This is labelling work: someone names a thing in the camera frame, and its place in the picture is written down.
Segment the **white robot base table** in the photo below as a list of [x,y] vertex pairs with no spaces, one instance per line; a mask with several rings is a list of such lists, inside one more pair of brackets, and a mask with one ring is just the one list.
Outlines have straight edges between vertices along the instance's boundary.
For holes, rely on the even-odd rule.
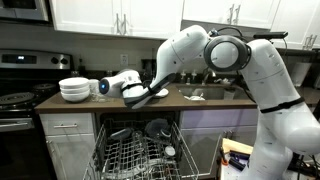
[[241,180],[252,150],[252,146],[223,138],[219,145],[219,180]]

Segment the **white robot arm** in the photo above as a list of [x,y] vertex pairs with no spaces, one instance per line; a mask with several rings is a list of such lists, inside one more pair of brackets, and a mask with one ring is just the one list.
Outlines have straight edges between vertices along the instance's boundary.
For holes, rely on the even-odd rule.
[[282,57],[266,39],[246,43],[192,25],[160,45],[156,76],[149,85],[141,82],[137,71],[124,69],[102,78],[99,92],[138,109],[175,79],[180,66],[198,55],[213,71],[239,71],[244,91],[259,110],[253,151],[239,180],[281,180],[295,153],[320,153],[320,123],[294,87]]

